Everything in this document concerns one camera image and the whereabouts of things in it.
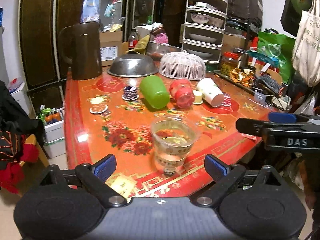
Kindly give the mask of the white tiered dish rack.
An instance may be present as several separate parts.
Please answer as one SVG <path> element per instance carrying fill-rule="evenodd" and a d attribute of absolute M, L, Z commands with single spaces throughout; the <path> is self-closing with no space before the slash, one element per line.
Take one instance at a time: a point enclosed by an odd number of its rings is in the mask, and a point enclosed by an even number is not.
<path fill-rule="evenodd" d="M 227 21 L 228 0 L 187 0 L 182 51 L 205 63 L 220 61 Z"/>

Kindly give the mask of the green plastic cup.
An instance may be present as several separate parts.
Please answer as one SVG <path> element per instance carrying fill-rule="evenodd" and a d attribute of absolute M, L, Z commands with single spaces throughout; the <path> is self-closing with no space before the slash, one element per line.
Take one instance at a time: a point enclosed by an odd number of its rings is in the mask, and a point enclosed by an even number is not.
<path fill-rule="evenodd" d="M 145 77 L 139 85 L 140 92 L 154 109 L 164 108 L 170 101 L 170 95 L 159 76 Z"/>

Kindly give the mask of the tray of dried peels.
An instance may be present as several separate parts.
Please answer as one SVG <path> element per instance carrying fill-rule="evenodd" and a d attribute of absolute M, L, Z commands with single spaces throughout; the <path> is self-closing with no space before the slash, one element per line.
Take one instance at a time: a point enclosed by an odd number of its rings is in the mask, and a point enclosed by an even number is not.
<path fill-rule="evenodd" d="M 270 69 L 265 72 L 257 69 L 253 73 L 251 69 L 241 70 L 240 68 L 235 68 L 226 75 L 221 70 L 215 70 L 214 73 L 250 94 L 258 92 L 266 96 L 280 98 L 285 93 L 282 77 Z"/>

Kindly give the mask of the beige tote bag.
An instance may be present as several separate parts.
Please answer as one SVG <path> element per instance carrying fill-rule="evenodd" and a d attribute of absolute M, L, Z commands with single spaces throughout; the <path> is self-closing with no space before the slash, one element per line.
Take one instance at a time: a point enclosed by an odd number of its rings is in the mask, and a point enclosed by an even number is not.
<path fill-rule="evenodd" d="M 302 11 L 292 52 L 292 65 L 309 87 L 319 84 L 319 0 Z"/>

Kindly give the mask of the green shopping bag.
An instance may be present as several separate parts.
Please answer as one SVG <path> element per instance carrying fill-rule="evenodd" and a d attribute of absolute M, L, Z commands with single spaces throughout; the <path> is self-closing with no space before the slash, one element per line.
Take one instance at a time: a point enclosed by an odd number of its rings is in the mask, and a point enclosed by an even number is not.
<path fill-rule="evenodd" d="M 295 70 L 292 66 L 292 51 L 295 39 L 266 29 L 258 34 L 258 48 L 261 53 L 278 59 L 279 74 L 283 83 L 290 84 Z"/>

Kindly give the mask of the steel colander bowl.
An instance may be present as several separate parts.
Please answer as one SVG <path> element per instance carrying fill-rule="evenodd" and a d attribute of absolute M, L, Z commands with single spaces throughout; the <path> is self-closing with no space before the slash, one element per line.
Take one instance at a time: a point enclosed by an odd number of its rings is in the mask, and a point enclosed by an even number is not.
<path fill-rule="evenodd" d="M 124 54 L 117 57 L 107 73 L 117 77 L 146 77 L 158 73 L 151 57 L 142 54 Z"/>

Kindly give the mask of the purple polka dot cupcake liner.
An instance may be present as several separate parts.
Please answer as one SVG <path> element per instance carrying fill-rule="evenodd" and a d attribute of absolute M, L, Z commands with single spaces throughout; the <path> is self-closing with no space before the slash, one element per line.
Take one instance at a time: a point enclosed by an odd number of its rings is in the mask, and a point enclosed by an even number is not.
<path fill-rule="evenodd" d="M 135 101 L 139 98 L 138 88 L 135 86 L 126 86 L 123 90 L 122 99 L 125 101 Z"/>

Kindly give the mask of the blue white snack bag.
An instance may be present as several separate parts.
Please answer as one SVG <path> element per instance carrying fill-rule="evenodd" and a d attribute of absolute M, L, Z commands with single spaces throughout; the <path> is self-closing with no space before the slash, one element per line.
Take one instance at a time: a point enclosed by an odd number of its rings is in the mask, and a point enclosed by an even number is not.
<path fill-rule="evenodd" d="M 100 0 L 83 0 L 80 22 L 100 21 Z"/>

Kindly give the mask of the wooden chair with clothes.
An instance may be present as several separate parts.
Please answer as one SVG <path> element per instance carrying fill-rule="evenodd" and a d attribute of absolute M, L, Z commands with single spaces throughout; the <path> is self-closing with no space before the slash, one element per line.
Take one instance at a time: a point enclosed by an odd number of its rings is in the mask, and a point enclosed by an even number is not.
<path fill-rule="evenodd" d="M 31 119 L 1 82 L 1 189 L 22 196 L 49 165 L 44 125 Z"/>

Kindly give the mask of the white foam box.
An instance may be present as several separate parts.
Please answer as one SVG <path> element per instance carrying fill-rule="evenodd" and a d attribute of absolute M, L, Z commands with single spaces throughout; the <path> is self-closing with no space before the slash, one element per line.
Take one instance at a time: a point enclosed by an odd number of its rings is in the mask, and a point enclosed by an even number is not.
<path fill-rule="evenodd" d="M 44 124 L 44 150 L 48 158 L 53 159 L 66 153 L 64 119 L 65 109 L 40 106 L 36 119 Z"/>

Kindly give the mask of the white paper cup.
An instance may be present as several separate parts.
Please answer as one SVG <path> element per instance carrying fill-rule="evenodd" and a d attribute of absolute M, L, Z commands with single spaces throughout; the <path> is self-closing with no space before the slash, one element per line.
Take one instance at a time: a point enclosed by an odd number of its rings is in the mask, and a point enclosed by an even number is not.
<path fill-rule="evenodd" d="M 224 101 L 224 94 L 216 85 L 213 79 L 207 77 L 200 80 L 196 86 L 197 90 L 202 92 L 203 98 L 212 107 L 219 107 Z"/>

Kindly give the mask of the cardboard box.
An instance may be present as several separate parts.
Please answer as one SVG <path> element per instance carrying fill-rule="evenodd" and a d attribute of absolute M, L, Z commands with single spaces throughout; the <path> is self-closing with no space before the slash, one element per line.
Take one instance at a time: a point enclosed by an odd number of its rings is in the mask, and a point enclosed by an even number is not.
<path fill-rule="evenodd" d="M 110 66 L 121 54 L 122 43 L 122 31 L 106 31 L 100 33 L 100 55 L 103 67 Z"/>

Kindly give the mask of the brown plastic pitcher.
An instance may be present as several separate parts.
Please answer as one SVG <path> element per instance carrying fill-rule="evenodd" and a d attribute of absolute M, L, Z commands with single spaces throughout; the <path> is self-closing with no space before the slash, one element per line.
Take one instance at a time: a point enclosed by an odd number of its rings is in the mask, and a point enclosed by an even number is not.
<path fill-rule="evenodd" d="M 83 22 L 63 28 L 58 35 L 59 54 L 71 67 L 73 80 L 88 80 L 102 74 L 98 22 Z"/>

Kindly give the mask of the red lid pickle jar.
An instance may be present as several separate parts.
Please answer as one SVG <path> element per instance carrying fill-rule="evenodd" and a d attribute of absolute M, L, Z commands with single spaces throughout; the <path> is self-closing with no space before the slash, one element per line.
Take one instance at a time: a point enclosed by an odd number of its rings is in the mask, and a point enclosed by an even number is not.
<path fill-rule="evenodd" d="M 224 52 L 220 60 L 220 73 L 228 76 L 229 72 L 238 66 L 239 55 L 229 51 Z"/>

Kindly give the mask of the white mesh food cover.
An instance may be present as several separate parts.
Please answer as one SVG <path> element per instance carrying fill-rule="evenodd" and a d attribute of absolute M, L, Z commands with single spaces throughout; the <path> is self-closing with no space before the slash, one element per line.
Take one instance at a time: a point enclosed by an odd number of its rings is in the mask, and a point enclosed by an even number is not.
<path fill-rule="evenodd" d="M 206 77 L 206 65 L 197 55 L 172 52 L 162 56 L 159 73 L 171 79 L 185 78 L 200 81 Z"/>

